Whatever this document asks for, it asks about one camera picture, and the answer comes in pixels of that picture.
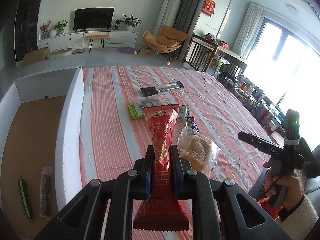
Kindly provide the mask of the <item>white fleece sleeve forearm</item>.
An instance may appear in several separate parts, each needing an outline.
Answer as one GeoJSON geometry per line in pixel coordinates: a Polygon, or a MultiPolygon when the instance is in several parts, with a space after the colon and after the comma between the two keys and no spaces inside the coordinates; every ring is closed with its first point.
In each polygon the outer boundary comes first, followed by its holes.
{"type": "Polygon", "coordinates": [[[283,222],[279,217],[279,225],[291,239],[305,239],[318,219],[310,199],[304,195],[299,206],[283,222]]]}

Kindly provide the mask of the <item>person's right hand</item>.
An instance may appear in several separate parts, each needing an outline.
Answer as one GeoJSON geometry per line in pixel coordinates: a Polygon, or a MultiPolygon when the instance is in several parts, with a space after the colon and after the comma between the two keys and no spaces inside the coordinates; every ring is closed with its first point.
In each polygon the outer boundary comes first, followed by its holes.
{"type": "Polygon", "coordinates": [[[265,186],[264,190],[267,197],[274,196],[276,194],[276,189],[274,186],[271,186],[275,181],[277,181],[277,185],[287,187],[287,193],[281,202],[281,206],[286,208],[288,211],[293,209],[303,198],[303,193],[300,189],[300,181],[296,175],[288,174],[279,178],[272,176],[271,170],[267,172],[265,177],[265,186]]]}

